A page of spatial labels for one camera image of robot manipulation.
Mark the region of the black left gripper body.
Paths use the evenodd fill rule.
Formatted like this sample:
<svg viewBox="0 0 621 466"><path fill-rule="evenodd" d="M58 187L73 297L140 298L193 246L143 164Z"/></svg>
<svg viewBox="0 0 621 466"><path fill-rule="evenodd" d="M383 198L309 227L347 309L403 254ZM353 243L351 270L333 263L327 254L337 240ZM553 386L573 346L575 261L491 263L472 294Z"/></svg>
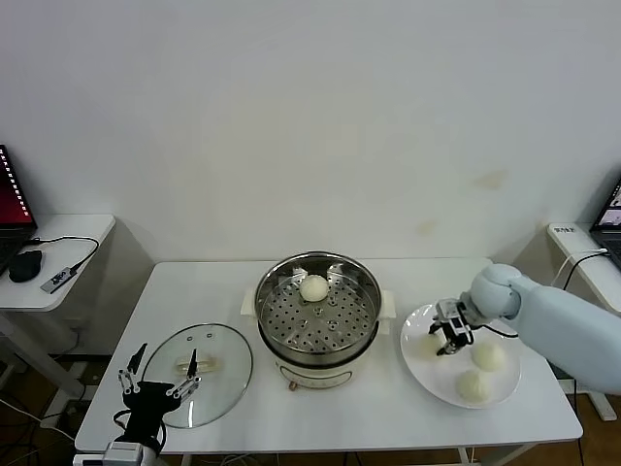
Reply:
<svg viewBox="0 0 621 466"><path fill-rule="evenodd" d="M129 410L123 436L128 440L157 438L163 417L175 409L175 399L168 395L172 383L138 382L136 392L127 388L122 400Z"/></svg>

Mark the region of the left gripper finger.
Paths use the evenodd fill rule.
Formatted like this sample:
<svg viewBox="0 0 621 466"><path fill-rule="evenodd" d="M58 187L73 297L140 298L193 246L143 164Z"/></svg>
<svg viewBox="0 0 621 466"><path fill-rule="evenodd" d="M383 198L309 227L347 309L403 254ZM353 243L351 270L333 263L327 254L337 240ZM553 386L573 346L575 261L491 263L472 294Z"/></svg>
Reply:
<svg viewBox="0 0 621 466"><path fill-rule="evenodd" d="M197 350L194 349L187 360L179 360L174 365L176 374L183 375L182 381L167 390L167 395L174 399L186 399L199 386Z"/></svg>
<svg viewBox="0 0 621 466"><path fill-rule="evenodd" d="M117 379L123 393L138 393L140 391L140 388L138 387L137 374L146 348L147 343L143 343L138 351L130 357L126 367L118 371Z"/></svg>

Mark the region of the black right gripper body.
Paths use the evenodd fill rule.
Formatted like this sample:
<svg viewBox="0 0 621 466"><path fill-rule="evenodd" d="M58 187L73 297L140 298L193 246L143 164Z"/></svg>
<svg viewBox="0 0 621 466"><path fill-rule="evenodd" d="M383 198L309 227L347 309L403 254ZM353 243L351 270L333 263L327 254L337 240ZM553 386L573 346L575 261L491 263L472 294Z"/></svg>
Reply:
<svg viewBox="0 0 621 466"><path fill-rule="evenodd" d="M468 324L455 326L448 322L442 322L441 330L445 338L443 350L460 350L470 344L470 326Z"/></svg>

